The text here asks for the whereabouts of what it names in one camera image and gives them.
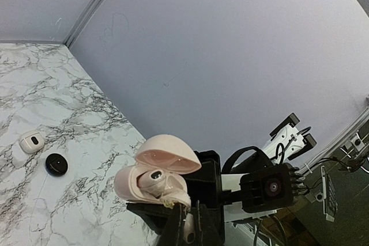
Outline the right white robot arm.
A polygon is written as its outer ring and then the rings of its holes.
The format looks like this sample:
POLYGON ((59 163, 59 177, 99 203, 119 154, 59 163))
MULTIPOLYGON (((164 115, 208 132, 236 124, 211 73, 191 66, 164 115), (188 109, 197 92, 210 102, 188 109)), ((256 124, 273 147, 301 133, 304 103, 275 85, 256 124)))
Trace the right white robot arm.
POLYGON ((158 245, 223 245, 227 222, 264 219, 296 203, 303 176, 290 162, 316 145, 298 122, 289 115, 264 147, 241 148, 225 163, 213 150, 156 135, 116 174, 114 190, 159 236, 158 245))

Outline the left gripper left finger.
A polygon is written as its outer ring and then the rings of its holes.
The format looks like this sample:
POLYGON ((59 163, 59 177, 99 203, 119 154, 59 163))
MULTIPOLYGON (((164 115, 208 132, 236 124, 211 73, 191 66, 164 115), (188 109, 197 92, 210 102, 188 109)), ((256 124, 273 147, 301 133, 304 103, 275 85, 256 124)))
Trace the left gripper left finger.
POLYGON ((157 246, 182 246, 184 244, 184 225, 187 217, 187 207, 175 204, 167 223, 157 240, 157 246))

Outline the left corner frame post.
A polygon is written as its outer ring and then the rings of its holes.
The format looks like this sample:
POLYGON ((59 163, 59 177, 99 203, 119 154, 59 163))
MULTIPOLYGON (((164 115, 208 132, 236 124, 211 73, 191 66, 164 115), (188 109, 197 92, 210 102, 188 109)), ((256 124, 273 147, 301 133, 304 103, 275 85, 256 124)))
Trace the left corner frame post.
POLYGON ((67 34, 65 40, 63 41, 63 44, 67 48, 70 48, 75 43, 75 41, 78 39, 78 37, 86 27, 87 23, 90 21, 90 19, 93 17, 93 15, 103 2, 104 0, 90 0, 88 2, 87 6, 84 8, 77 21, 71 28, 70 32, 67 34))

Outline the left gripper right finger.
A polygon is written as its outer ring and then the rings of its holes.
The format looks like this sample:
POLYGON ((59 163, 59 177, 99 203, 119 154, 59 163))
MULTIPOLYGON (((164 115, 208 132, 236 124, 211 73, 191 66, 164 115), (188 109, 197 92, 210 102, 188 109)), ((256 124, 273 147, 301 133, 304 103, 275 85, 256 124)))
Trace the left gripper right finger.
POLYGON ((195 245, 198 246, 221 246, 224 239, 219 233, 221 216, 219 209, 208 209, 199 201, 193 208, 195 245))

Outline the pink earbud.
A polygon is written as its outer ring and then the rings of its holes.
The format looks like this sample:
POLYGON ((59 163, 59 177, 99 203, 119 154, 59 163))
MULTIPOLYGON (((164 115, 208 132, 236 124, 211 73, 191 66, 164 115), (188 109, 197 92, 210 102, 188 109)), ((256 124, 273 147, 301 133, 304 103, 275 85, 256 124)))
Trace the pink earbud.
POLYGON ((147 171, 138 177, 137 186, 143 193, 159 199, 163 196, 165 191, 169 189, 167 181, 168 173, 163 170, 155 169, 147 171))
POLYGON ((191 213, 188 213, 184 220, 183 240, 186 244, 192 244, 195 242, 195 223, 194 216, 191 213))

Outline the black round earbud case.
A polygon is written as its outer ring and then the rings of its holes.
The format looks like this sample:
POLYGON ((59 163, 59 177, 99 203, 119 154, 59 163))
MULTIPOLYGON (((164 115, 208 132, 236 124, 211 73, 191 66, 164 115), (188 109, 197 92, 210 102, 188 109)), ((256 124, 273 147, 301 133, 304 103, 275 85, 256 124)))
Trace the black round earbud case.
POLYGON ((56 177, 66 174, 68 170, 68 163, 64 156, 58 153, 52 153, 47 156, 45 160, 46 171, 56 177))

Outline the pink round earbud case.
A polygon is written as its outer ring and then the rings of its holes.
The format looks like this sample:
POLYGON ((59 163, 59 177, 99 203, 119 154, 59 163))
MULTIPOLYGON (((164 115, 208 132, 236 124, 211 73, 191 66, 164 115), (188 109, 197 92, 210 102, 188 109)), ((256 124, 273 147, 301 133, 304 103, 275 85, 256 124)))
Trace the pink round earbud case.
POLYGON ((201 163, 192 148, 180 138, 161 134, 147 139, 135 155, 135 164, 119 170, 114 179, 114 190, 120 198, 134 203, 149 203, 173 208, 175 204, 191 207, 187 183, 183 175, 201 168, 201 163), (169 189, 159 199, 143 193, 137 179, 147 171, 155 169, 168 173, 169 189))

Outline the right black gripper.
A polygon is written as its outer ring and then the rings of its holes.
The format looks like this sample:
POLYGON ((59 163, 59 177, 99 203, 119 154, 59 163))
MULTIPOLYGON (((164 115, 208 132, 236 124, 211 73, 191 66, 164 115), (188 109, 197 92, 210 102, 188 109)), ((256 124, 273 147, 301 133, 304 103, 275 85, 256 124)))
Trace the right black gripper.
MULTIPOLYGON (((225 241, 224 208, 221 204, 222 184, 220 173, 220 157, 214 150, 194 152, 201 163, 201 168, 193 173, 184 175, 188 193, 191 198, 191 207, 187 214, 193 215, 193 208, 197 201, 208 209, 219 209, 221 226, 219 233, 225 241)), ((147 203, 128 203, 128 211, 141 217, 148 227, 158 235, 163 233, 176 235, 176 225, 167 225, 168 219, 176 208, 170 209, 163 205, 147 203)))

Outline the cream oval earbud case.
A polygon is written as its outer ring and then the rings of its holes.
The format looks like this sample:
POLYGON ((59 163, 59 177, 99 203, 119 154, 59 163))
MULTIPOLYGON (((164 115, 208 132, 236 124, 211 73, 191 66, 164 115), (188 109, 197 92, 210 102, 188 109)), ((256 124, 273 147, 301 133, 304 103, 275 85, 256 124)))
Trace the cream oval earbud case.
POLYGON ((38 152, 44 147, 45 144, 44 138, 37 130, 24 133, 22 136, 20 136, 18 142, 21 150, 26 154, 38 152))

